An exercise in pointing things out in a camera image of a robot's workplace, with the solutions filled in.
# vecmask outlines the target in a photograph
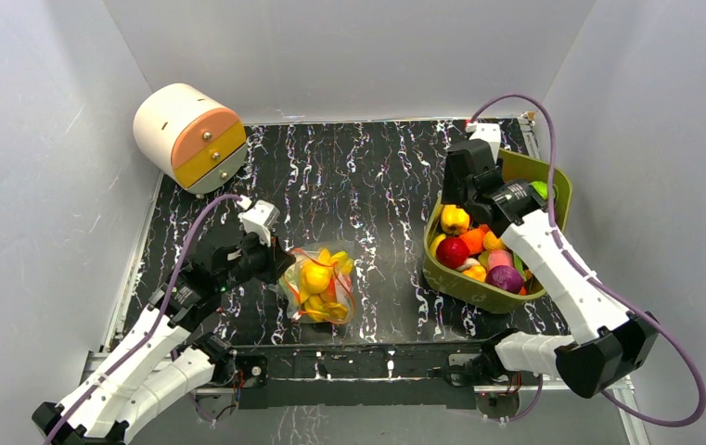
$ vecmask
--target yellow fruit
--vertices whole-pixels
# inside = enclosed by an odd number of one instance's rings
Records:
[[[487,250],[506,250],[506,245],[494,235],[494,232],[487,232],[483,236],[483,248]]]
[[[317,314],[317,313],[314,313],[314,312],[307,312],[306,314],[309,315],[309,318],[311,318],[312,320],[314,320],[314,321],[316,321],[316,322],[318,322],[318,323],[325,321],[325,318],[322,317],[321,315]]]
[[[306,289],[301,287],[301,290],[298,291],[298,304],[305,303],[307,299],[309,299],[309,293],[306,292]]]
[[[317,262],[326,266],[330,264],[330,252],[327,248],[320,249],[320,254],[317,256]]]
[[[443,206],[440,212],[440,226],[449,235],[462,235],[470,227],[470,215],[457,206]]]
[[[343,265],[341,265],[339,272],[343,275],[349,275],[353,271],[353,267],[355,267],[355,261],[348,259]]]
[[[311,309],[313,311],[322,311],[323,304],[325,303],[319,295],[311,295],[309,296],[309,299],[306,300],[306,309]]]
[[[320,298],[323,299],[324,302],[326,303],[335,303],[336,302],[336,292],[334,289],[328,287],[328,289],[320,292]]]
[[[330,285],[333,269],[313,261],[306,261],[301,267],[301,285],[310,294],[319,294]]]
[[[342,264],[347,262],[347,258],[347,252],[345,252],[344,250],[340,250],[334,253],[332,257],[330,257],[330,262],[336,263],[338,266],[341,267]]]
[[[347,316],[347,308],[339,303],[325,303],[323,310],[328,312],[332,317],[342,320]]]
[[[437,247],[440,246],[441,241],[446,238],[445,234],[439,234],[434,238],[429,246],[429,252],[432,257],[437,258]]]

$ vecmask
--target green basket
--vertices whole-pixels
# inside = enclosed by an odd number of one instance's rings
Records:
[[[546,181],[549,164],[539,159],[519,153],[500,150],[503,160],[503,179],[525,179],[527,181]],[[555,169],[555,217],[560,230],[565,230],[571,204],[571,181],[566,174]],[[476,281],[463,273],[442,266],[429,254],[429,246],[440,229],[440,212],[443,208],[440,197],[434,206],[426,230],[424,230],[424,278],[429,286],[446,295],[461,299],[467,303],[491,313],[507,313],[516,310],[527,301],[541,298],[546,291],[534,277],[527,287],[528,295],[516,295],[500,288]]]

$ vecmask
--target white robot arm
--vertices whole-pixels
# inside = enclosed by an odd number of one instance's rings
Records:
[[[558,376],[576,394],[591,398],[642,366],[657,331],[587,281],[595,273],[549,223],[546,202],[526,181],[504,182],[484,141],[470,139],[449,148],[442,203],[487,223],[530,266],[571,330],[570,336],[498,336],[486,374]]]
[[[32,420],[46,435],[46,443],[124,445],[189,391],[210,382],[232,381],[237,356],[231,345],[212,333],[166,368],[151,373],[217,309],[223,292],[254,278],[274,284],[295,262],[271,235],[276,207],[264,201],[252,206],[244,197],[237,200],[248,209],[239,215],[242,239],[216,248],[210,261],[187,260],[176,266],[171,282],[154,293],[132,330],[98,370],[59,403],[44,402],[36,409]]]

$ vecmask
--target white panel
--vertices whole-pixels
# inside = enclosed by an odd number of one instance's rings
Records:
[[[597,2],[546,105],[574,182],[569,239],[706,378],[706,2]],[[642,411],[693,410],[692,380],[665,342],[633,378]],[[706,443],[706,414],[648,432],[655,445]]]
[[[495,95],[543,97],[593,3],[106,0],[151,87],[188,83],[245,122],[467,116]]]
[[[158,177],[149,92],[100,0],[0,1],[0,444],[40,443],[103,340]]]

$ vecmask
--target black tabletop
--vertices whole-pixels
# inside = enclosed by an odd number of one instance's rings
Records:
[[[508,149],[526,153],[516,119],[496,120]],[[294,324],[287,304],[260,283],[220,297],[224,311],[205,321],[237,345],[409,343],[487,338],[507,327],[568,334],[547,299],[492,315],[424,283],[421,237],[441,188],[443,154],[466,139],[463,121],[265,125],[247,129],[247,166],[218,193],[274,203],[276,234],[287,248],[351,241],[357,259],[358,313],[345,326]],[[124,330],[167,278],[189,225],[212,196],[197,198],[164,177]],[[202,240],[239,236],[232,204],[208,220]]]

